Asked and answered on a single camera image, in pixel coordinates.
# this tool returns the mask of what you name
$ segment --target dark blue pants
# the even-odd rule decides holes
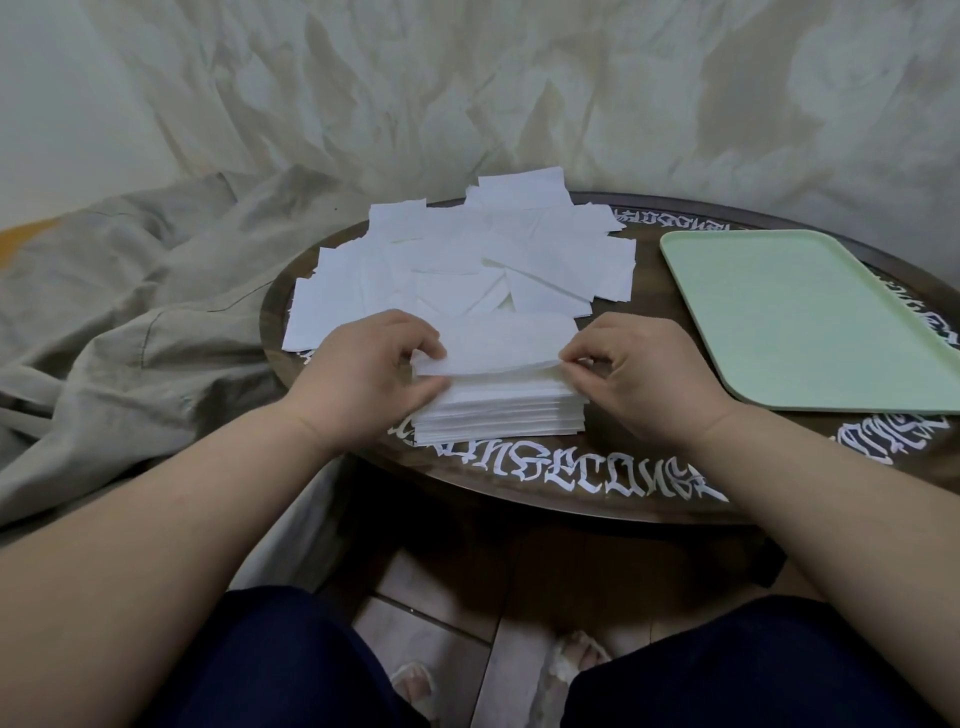
[[[423,728],[312,596],[227,594],[142,718],[150,726]],[[580,674],[564,728],[943,725],[832,609],[767,597]]]

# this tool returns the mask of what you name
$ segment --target green tray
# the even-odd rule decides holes
[[[669,232],[660,249],[739,399],[782,410],[960,414],[960,352],[829,235]]]

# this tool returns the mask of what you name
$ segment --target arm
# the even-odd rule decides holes
[[[280,402],[0,551],[0,722],[129,723],[310,478],[444,389],[401,382],[414,348],[444,355],[397,311],[340,327]]]
[[[611,373],[572,363],[587,357]],[[734,401],[673,322],[605,314],[561,358],[634,434],[684,453],[960,725],[960,497]]]

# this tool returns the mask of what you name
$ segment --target orange fabric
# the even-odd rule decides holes
[[[52,228],[57,224],[57,218],[50,220],[40,220],[35,223],[28,223],[17,228],[0,231],[0,268],[7,265],[16,249],[25,242],[34,237],[39,232]]]

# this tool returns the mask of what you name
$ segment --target tabletop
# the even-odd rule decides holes
[[[693,336],[705,356],[703,342],[660,254],[660,237],[674,230],[811,229],[769,215],[687,200],[611,193],[571,193],[571,197],[576,204],[610,205],[616,218],[627,226],[614,234],[636,240],[631,300],[611,303],[597,299],[593,315],[578,319],[578,326],[583,328],[606,311],[670,318]],[[296,279],[312,274],[321,247],[336,247],[366,229],[364,222],[318,242],[294,259],[268,291],[260,316],[261,339],[271,366],[285,385],[290,386],[303,367],[300,355],[281,350]],[[834,237],[929,327],[960,349],[960,293],[903,260],[849,238]],[[957,418],[781,414],[876,462],[960,493]],[[421,448],[413,446],[413,428],[407,420],[358,454],[381,468],[433,486],[445,484],[561,513],[621,522],[749,523],[677,453],[640,443],[593,404],[587,406],[586,420],[586,431],[577,435],[494,438]]]

